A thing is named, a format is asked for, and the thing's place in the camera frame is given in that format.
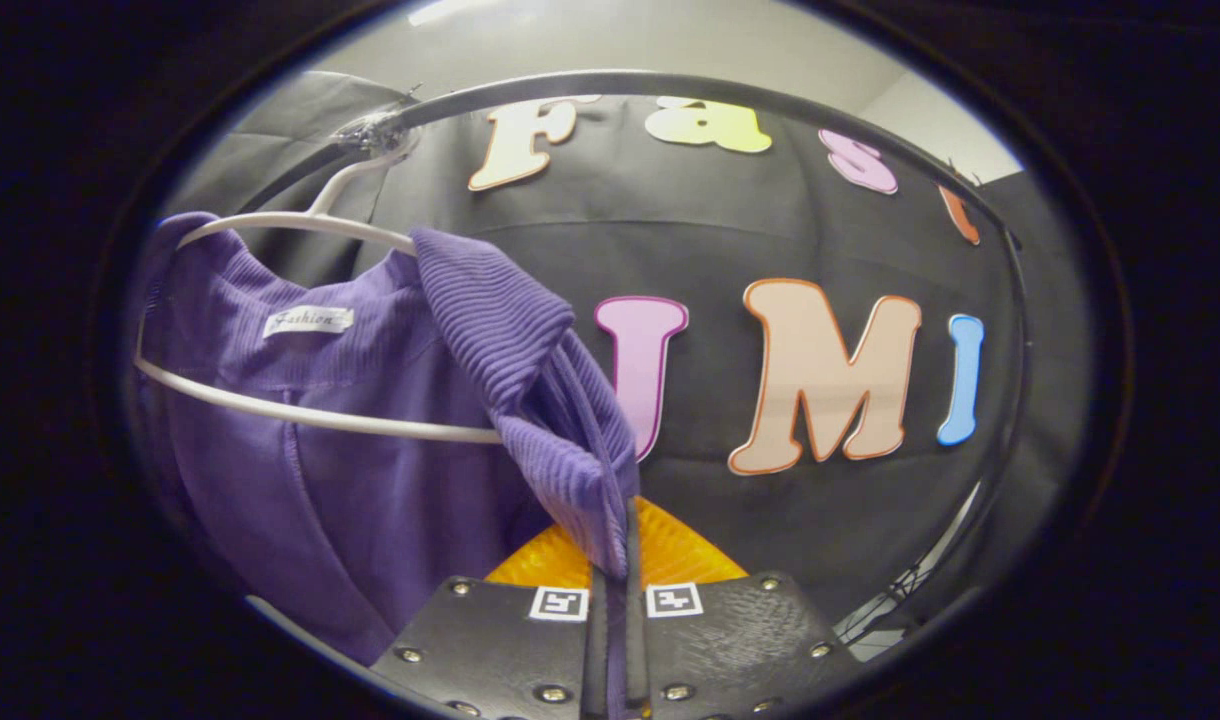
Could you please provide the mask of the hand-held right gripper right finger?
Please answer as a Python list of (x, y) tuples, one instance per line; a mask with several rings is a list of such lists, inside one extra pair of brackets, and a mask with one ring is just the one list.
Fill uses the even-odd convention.
[(647, 719), (813, 718), (861, 664), (791, 575), (745, 571), (636, 502), (630, 707)]

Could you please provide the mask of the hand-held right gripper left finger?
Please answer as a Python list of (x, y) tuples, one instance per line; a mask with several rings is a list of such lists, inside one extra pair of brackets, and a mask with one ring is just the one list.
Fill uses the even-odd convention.
[(605, 578), (569, 538), (438, 585), (372, 670), (467, 719), (604, 719)]

